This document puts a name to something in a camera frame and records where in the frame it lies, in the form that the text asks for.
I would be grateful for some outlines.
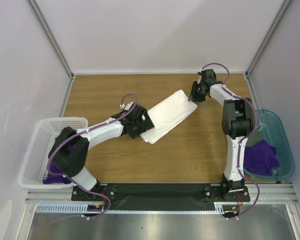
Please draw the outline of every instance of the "wooden tabletop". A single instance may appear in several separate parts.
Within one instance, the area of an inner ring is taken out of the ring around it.
[[[218,74],[222,81],[225,74]],[[182,89],[188,96],[196,74],[78,75],[66,117],[84,117],[89,126],[121,111],[124,95],[135,93],[147,110]],[[242,74],[227,87],[249,97]],[[87,169],[105,183],[217,183],[226,168],[227,142],[221,128],[222,106],[208,98],[188,118],[155,144],[127,135],[103,142],[88,152]]]

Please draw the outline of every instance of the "teal basket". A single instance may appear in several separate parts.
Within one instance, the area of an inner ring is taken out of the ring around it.
[[[275,113],[264,109],[257,110],[256,113],[258,127],[249,137],[246,146],[252,147],[261,140],[266,140],[270,146],[276,148],[276,158],[280,167],[272,170],[272,176],[254,174],[243,168],[245,175],[262,181],[281,181],[290,178],[295,171],[295,163],[280,118]]]

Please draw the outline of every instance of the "white laundry basket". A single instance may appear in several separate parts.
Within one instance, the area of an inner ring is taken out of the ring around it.
[[[65,127],[83,129],[88,127],[88,120],[83,117],[53,117],[43,119],[37,124],[18,176],[18,183],[21,187],[62,189],[73,186],[73,183],[43,184],[42,182],[48,175],[48,154],[55,143],[55,138]]]

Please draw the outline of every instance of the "purple cloth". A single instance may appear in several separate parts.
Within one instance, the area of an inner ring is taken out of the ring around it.
[[[272,176],[271,169],[280,167],[276,154],[275,147],[261,140],[254,146],[245,147],[243,166],[253,174]]]
[[[57,173],[57,174],[62,174],[63,172],[53,163],[51,163],[50,165],[50,171],[53,173]],[[46,177],[46,179],[42,180],[43,184],[70,184],[71,181],[69,178],[67,177],[63,177],[63,176],[55,176],[55,175],[51,175],[48,173],[48,176]]]

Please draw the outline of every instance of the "white cloth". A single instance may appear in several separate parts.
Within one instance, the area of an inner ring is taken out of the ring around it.
[[[146,143],[154,144],[192,114],[196,108],[197,105],[188,101],[184,91],[176,91],[148,111],[154,128],[142,133],[142,139]]]

